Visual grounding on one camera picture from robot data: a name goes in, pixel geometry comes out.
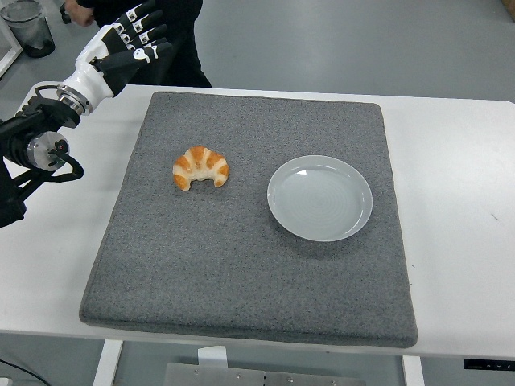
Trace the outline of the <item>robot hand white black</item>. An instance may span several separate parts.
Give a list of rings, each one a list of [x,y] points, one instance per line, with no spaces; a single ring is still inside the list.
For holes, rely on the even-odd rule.
[[[62,93],[92,109],[118,95],[138,69],[172,50],[167,26],[158,24],[162,15],[154,1],[147,1],[104,25],[76,58],[74,73],[60,85]]]

